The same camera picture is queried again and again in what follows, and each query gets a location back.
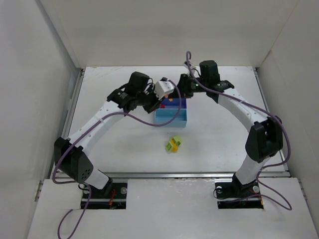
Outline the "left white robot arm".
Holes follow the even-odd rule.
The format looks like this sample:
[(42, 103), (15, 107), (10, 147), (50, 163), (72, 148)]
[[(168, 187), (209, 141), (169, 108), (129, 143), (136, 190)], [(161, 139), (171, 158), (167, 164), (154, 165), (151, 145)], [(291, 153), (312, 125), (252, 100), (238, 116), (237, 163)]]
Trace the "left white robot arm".
[(68, 138), (59, 137), (54, 143), (54, 170), (61, 170), (74, 182), (91, 186), (106, 197), (113, 180), (92, 163), (89, 154), (106, 132), (126, 114), (138, 106), (151, 113), (164, 99), (164, 87), (173, 89), (165, 81), (149, 85), (149, 79), (148, 75), (133, 72), (128, 83), (113, 90), (87, 123)]

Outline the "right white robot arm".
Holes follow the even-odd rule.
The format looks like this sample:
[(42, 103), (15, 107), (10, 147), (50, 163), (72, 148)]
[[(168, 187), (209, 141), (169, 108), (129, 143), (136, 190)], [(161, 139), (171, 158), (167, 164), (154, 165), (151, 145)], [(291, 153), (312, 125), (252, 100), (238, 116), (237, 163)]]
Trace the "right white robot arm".
[(185, 62), (184, 65), (188, 74), (181, 74), (178, 89), (170, 97), (181, 95), (189, 99), (194, 93), (205, 92), (217, 104), (231, 112), (248, 132), (246, 158), (241, 167), (234, 173), (231, 182), (218, 183), (215, 187), (219, 199), (245, 198), (251, 195), (251, 190), (257, 185), (256, 177), (263, 166), (283, 148), (283, 132), (279, 119), (249, 107), (234, 85), (220, 79), (215, 61), (202, 61), (199, 64), (198, 77), (194, 76), (196, 68), (191, 63)]

